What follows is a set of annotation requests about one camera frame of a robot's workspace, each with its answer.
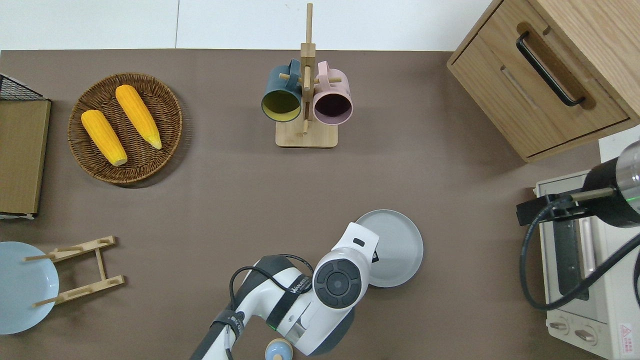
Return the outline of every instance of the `black drawer handle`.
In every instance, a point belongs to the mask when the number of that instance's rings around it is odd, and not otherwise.
[[[558,85],[557,81],[549,74],[549,72],[542,66],[540,61],[536,59],[531,50],[525,45],[524,39],[529,35],[528,31],[525,31],[520,37],[518,41],[516,41],[516,47],[520,51],[520,54],[524,56],[525,59],[531,64],[531,67],[540,75],[542,80],[544,80],[547,85],[553,90],[553,92],[558,96],[560,101],[562,101],[567,106],[576,106],[584,101],[584,97],[580,99],[573,100],[567,95],[566,92]]]

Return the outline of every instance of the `wooden mug stand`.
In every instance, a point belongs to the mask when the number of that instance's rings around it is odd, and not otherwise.
[[[89,251],[95,251],[95,256],[98,259],[98,270],[100,271],[100,278],[102,279],[101,281],[94,282],[89,285],[84,285],[72,290],[64,291],[62,293],[59,293],[58,296],[52,297],[51,299],[35,302],[34,304],[32,304],[32,306],[37,307],[44,304],[48,304],[50,302],[55,302],[55,304],[58,305],[58,304],[61,304],[62,302],[77,299],[79,297],[83,297],[85,295],[95,293],[100,290],[104,290],[120,284],[124,284],[125,282],[124,276],[118,275],[118,276],[110,277],[109,279],[107,279],[107,276],[104,272],[104,263],[102,262],[102,254],[100,253],[100,249],[103,247],[113,245],[115,243],[116,243],[116,240],[113,236],[107,236],[105,238],[88,241],[86,243],[82,243],[75,246],[56,248],[52,252],[49,252],[44,255],[29,256],[28,258],[24,258],[23,259],[24,261],[50,259],[54,263],[57,263],[58,261],[66,260],[74,256],[84,254]]]
[[[307,41],[300,44],[300,74],[302,81],[302,111],[289,122],[276,123],[276,144],[280,147],[335,147],[338,145],[338,127],[323,124],[314,118],[311,107],[314,100],[314,71],[316,45],[311,42],[313,4],[307,4]]]

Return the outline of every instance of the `black wire basket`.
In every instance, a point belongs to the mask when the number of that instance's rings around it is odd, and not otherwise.
[[[47,98],[18,81],[0,74],[0,100],[28,101],[47,100]]]

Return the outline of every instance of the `warning label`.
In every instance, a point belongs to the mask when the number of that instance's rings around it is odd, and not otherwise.
[[[620,346],[622,354],[630,355],[634,353],[634,337],[630,323],[620,324]]]

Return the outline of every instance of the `oven window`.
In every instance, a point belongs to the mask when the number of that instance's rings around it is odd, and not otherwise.
[[[582,280],[580,227],[576,220],[554,221],[553,225],[558,286],[560,294],[566,295]],[[583,291],[575,298],[589,300],[589,290]]]

